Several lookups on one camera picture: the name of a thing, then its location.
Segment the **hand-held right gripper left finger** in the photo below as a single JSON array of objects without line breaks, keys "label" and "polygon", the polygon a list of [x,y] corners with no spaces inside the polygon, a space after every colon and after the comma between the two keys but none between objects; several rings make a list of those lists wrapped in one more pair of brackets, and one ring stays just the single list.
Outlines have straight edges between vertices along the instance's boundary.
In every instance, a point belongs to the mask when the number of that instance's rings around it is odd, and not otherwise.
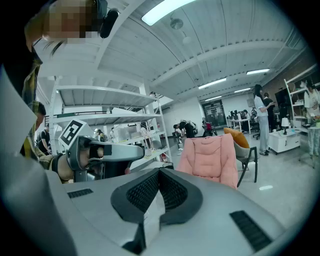
[{"label": "hand-held right gripper left finger", "polygon": [[144,230],[145,213],[129,203],[126,192],[147,180],[156,169],[114,178],[62,185],[62,219],[74,241],[78,256],[158,256],[160,243],[146,239],[159,232],[154,218]]}]

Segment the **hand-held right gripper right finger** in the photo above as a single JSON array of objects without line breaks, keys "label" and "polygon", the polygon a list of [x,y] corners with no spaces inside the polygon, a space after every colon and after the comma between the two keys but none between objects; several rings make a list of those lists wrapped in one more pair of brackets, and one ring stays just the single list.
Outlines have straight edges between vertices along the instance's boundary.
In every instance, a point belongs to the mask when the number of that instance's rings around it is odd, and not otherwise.
[{"label": "hand-held right gripper right finger", "polygon": [[185,172],[172,173],[201,191],[202,205],[188,222],[162,227],[145,249],[146,256],[250,256],[255,250],[231,218],[239,211],[244,211],[271,241],[285,232],[271,213],[238,190]]}]

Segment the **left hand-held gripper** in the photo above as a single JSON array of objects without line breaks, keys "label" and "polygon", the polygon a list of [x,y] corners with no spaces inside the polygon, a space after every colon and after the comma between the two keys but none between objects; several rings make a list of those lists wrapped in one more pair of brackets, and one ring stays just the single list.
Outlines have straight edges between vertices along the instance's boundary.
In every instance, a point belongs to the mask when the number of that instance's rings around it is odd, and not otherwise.
[{"label": "left hand-held gripper", "polygon": [[[130,161],[137,161],[145,156],[145,149],[140,146],[101,142],[92,137],[91,132],[92,129],[86,122],[73,119],[58,138],[64,146],[67,163],[74,172],[75,183],[122,176],[128,173]],[[102,163],[87,168],[85,152],[93,146],[103,148]]]}]

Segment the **person's left hand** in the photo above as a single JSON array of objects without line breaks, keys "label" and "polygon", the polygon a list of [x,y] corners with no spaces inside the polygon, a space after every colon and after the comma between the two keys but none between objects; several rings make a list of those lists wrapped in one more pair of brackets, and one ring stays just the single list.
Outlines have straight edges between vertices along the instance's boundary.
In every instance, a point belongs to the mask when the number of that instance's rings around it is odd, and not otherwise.
[{"label": "person's left hand", "polygon": [[100,146],[91,146],[85,150],[84,163],[86,168],[100,165],[104,156],[104,148]]}]

